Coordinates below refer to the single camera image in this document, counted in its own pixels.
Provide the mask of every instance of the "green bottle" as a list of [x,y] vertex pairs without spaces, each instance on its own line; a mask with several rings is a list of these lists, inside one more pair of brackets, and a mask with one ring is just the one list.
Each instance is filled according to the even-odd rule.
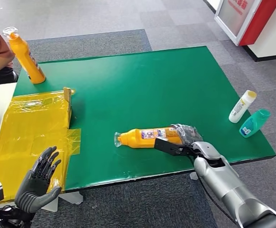
[[246,120],[240,128],[240,133],[244,138],[250,137],[261,129],[270,116],[267,109],[260,109]]

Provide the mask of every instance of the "yellow bottle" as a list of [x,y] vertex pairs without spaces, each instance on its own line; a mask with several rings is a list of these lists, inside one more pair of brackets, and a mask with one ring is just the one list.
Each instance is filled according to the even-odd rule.
[[126,145],[132,148],[153,148],[155,139],[163,137],[169,142],[181,144],[177,131],[172,127],[154,129],[132,129],[126,133],[115,133],[115,146]]
[[31,55],[28,44],[17,34],[17,28],[8,27],[2,32],[9,39],[11,50],[15,54],[20,65],[27,72],[32,83],[39,84],[45,80],[44,73]]

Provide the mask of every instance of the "table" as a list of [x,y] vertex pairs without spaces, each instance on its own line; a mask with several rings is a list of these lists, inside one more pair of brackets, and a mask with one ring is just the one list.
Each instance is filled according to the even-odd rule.
[[66,190],[192,171],[185,157],[154,149],[116,148],[115,132],[194,125],[229,162],[275,156],[261,132],[245,139],[228,120],[238,95],[206,47],[40,63],[31,84],[20,72],[14,95],[75,89],[70,128],[82,128],[80,154],[70,159]]

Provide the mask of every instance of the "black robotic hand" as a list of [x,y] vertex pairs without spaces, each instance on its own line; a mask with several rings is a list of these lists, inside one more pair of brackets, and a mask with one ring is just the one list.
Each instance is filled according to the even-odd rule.
[[58,152],[51,154],[57,149],[56,146],[49,147],[42,152],[33,165],[26,174],[15,196],[15,204],[27,213],[36,213],[37,210],[48,204],[60,194],[61,187],[55,186],[46,194],[49,187],[51,178],[61,160],[52,162],[58,155]]

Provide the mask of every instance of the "white bottle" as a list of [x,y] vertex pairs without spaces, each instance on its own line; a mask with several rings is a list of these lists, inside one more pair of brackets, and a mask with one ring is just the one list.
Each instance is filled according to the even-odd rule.
[[230,113],[229,120],[237,123],[256,98],[256,93],[246,90]]

